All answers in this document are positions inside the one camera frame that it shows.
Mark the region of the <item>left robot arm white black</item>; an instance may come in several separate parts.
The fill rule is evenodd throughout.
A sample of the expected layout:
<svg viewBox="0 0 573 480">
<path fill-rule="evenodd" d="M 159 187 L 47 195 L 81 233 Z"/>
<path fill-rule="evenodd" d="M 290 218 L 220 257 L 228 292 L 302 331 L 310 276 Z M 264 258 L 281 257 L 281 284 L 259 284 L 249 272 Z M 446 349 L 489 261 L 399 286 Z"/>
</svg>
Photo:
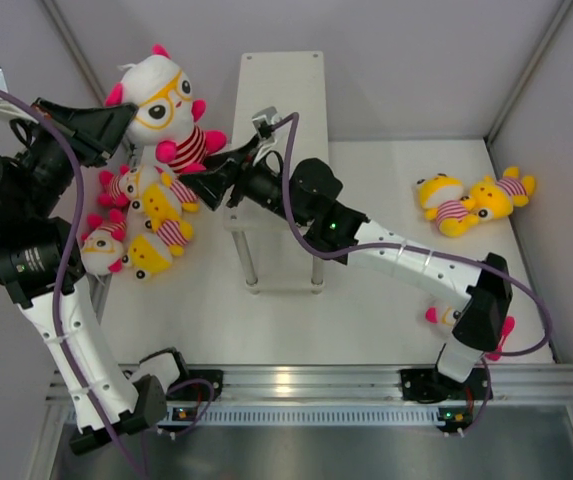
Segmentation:
<svg viewBox="0 0 573 480">
<path fill-rule="evenodd" d="M 82 182 L 83 168 L 114 154 L 136 107 L 74 109 L 38 99 L 30 110 L 30 118 L 10 121 L 22 150 L 0 155 L 0 285 L 40 334 L 67 386 L 77 420 L 70 446 L 80 455 L 156 426 L 166 416 L 166 396 L 185 397 L 192 376 L 174 349 L 124 374 L 92 305 L 78 224 L 53 213 L 66 189 Z"/>
</svg>

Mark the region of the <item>white plush pink striped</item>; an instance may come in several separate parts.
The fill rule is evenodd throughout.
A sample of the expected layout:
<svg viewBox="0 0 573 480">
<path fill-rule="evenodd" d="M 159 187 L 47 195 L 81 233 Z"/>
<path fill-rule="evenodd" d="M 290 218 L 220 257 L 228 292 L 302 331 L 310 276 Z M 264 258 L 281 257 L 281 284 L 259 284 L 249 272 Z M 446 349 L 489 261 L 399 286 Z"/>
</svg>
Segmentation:
<svg viewBox="0 0 573 480">
<path fill-rule="evenodd" d="M 145 59 L 121 69 L 124 74 L 105 104 L 137 106 L 129 125 L 133 140 L 152 147 L 156 161 L 176 175 L 202 171 L 206 157 L 222 150 L 228 139 L 220 130 L 200 127 L 207 104 L 194 96 L 185 70 L 160 44 L 155 44 Z"/>
<path fill-rule="evenodd" d="M 127 234 L 125 214 L 111 209 L 106 218 L 97 213 L 87 216 L 89 231 L 82 235 L 81 259 L 86 271 L 95 276 L 118 273 L 123 268 L 122 258 Z"/>
</svg>

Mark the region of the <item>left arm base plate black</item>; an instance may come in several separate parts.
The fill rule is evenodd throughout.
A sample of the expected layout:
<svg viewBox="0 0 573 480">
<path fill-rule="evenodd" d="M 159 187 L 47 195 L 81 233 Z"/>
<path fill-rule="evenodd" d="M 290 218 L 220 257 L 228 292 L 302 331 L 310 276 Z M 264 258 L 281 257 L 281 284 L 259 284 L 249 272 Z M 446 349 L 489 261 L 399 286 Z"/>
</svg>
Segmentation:
<svg viewBox="0 0 573 480">
<path fill-rule="evenodd" d="M 223 389 L 224 371 L 220 369 L 192 369 L 185 378 L 170 385 L 166 398 L 172 401 L 206 401 L 214 392 L 217 399 Z"/>
</svg>

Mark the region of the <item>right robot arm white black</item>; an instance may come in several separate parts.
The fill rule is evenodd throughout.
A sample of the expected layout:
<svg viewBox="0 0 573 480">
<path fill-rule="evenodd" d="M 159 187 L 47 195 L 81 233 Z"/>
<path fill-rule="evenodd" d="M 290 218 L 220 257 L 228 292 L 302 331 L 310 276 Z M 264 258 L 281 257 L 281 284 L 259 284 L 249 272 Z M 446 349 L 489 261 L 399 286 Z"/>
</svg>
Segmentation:
<svg viewBox="0 0 573 480">
<path fill-rule="evenodd" d="M 455 259 L 385 229 L 338 201 L 342 183 L 317 158 L 287 171 L 285 158 L 273 170 L 252 140 L 214 155 L 199 172 L 181 176 L 210 209 L 248 199 L 298 228 L 314 256 L 378 271 L 413 285 L 457 314 L 432 368 L 406 369 L 402 395 L 417 403 L 470 398 L 490 380 L 478 363 L 500 343 L 513 292 L 505 259 L 490 253 L 481 262 Z"/>
</svg>

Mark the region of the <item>yellow plush striped top left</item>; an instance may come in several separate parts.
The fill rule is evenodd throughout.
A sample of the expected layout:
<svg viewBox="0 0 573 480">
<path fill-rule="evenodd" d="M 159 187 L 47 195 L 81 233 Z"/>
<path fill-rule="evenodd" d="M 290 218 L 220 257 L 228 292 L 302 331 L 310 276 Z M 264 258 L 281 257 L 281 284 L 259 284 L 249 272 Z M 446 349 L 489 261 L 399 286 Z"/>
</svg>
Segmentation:
<svg viewBox="0 0 573 480">
<path fill-rule="evenodd" d="M 190 213 L 195 213 L 199 210 L 199 199 L 197 195 L 186 187 L 177 177 L 167 172 L 162 172 L 160 174 L 160 180 L 177 198 L 183 210 Z"/>
</svg>

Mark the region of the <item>yellow plush bottom left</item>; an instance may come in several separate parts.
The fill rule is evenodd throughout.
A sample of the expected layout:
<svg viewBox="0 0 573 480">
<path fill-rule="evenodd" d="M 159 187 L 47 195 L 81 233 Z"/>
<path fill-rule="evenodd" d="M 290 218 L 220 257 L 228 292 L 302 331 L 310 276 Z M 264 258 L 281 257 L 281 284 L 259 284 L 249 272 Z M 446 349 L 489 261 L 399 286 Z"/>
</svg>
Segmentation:
<svg viewBox="0 0 573 480">
<path fill-rule="evenodd" d="M 154 233 L 140 233 L 130 242 L 122 256 L 122 265 L 134 271 L 138 281 L 168 270 L 173 262 L 168 246 Z"/>
</svg>

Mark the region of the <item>yellow plush right front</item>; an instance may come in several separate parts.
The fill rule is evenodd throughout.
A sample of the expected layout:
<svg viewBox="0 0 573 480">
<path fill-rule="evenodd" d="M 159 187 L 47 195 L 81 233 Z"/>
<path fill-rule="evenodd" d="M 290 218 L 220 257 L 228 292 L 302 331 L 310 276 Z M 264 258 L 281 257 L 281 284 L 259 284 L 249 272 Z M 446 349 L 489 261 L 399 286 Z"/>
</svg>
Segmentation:
<svg viewBox="0 0 573 480">
<path fill-rule="evenodd" d="M 416 181 L 415 190 L 426 221 L 449 238 L 457 238 L 480 222 L 473 212 L 476 201 L 465 192 L 457 178 L 438 173 Z"/>
</svg>

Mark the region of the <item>yellow plush centre left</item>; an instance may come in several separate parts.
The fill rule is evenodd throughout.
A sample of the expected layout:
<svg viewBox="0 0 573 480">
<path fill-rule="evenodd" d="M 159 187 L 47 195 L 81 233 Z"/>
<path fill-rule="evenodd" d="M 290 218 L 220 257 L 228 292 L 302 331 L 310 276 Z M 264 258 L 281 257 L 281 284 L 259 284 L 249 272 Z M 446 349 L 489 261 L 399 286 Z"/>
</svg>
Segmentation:
<svg viewBox="0 0 573 480">
<path fill-rule="evenodd" d="M 183 255 L 193 240 L 194 229 L 182 218 L 182 206 L 172 191 L 159 183 L 152 184 L 143 193 L 141 202 L 153 232 L 173 256 Z"/>
</svg>

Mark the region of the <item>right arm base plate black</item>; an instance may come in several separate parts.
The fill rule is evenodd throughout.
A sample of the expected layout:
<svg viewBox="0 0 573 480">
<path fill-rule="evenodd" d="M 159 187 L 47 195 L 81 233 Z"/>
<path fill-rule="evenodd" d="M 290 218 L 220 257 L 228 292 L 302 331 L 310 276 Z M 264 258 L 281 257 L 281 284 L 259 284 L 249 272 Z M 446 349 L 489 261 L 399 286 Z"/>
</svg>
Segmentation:
<svg viewBox="0 0 573 480">
<path fill-rule="evenodd" d="M 445 401 L 484 400 L 493 398 L 488 374 L 483 368 L 474 368 L 463 382 L 442 375 L 436 368 L 408 368 L 400 371 L 402 398 L 421 404 Z"/>
</svg>

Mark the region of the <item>yellow plush right back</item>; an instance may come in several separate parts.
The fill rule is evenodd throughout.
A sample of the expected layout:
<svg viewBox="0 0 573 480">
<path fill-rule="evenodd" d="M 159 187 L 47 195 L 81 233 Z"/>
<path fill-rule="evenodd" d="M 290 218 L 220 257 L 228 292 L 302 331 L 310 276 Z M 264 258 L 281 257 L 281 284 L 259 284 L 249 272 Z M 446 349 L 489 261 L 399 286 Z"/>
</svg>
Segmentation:
<svg viewBox="0 0 573 480">
<path fill-rule="evenodd" d="M 536 190 L 536 178 L 521 175 L 516 166 L 508 167 L 502 176 L 486 176 L 474 184 L 470 197 L 475 201 L 473 212 L 481 222 L 509 217 L 516 208 L 526 206 Z"/>
</svg>

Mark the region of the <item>white plush near right base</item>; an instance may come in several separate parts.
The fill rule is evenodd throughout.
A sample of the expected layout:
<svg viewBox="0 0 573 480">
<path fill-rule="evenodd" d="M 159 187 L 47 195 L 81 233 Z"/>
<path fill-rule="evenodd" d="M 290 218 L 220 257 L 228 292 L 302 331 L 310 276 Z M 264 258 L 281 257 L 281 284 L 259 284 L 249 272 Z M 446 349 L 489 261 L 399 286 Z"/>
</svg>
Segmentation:
<svg viewBox="0 0 573 480">
<path fill-rule="evenodd" d="M 450 336 L 459 317 L 459 312 L 441 300 L 431 298 L 423 318 L 429 325 L 431 332 L 440 340 L 446 341 Z M 494 352 L 486 353 L 488 361 L 496 362 L 500 359 L 503 348 L 516 326 L 515 318 L 507 316 L 502 328 L 498 346 Z"/>
</svg>

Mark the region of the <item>aluminium front rail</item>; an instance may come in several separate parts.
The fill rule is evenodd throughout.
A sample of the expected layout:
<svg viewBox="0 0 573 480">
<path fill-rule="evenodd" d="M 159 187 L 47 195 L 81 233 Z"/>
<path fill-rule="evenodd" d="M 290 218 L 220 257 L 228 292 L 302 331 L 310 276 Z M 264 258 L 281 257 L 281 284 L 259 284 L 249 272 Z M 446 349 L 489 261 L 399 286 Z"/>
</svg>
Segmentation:
<svg viewBox="0 0 573 480">
<path fill-rule="evenodd" d="M 411 382 L 399 365 L 262 366 L 219 368 L 214 385 L 230 403 L 364 402 L 401 404 Z M 494 399 L 512 405 L 573 403 L 573 365 L 495 364 L 490 367 Z"/>
</svg>

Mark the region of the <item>white plush top left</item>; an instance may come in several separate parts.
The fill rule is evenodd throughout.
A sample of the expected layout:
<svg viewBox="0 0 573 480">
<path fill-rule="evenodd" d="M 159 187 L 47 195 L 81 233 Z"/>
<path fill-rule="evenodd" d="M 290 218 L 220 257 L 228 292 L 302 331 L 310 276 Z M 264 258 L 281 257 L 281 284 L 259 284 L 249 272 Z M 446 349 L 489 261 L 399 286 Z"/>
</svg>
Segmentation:
<svg viewBox="0 0 573 480">
<path fill-rule="evenodd" d="M 103 207 L 125 208 L 139 198 L 149 185 L 158 182 L 162 173 L 161 168 L 151 165 L 132 168 L 122 165 L 117 174 L 101 170 L 99 182 L 102 191 L 97 202 Z"/>
</svg>

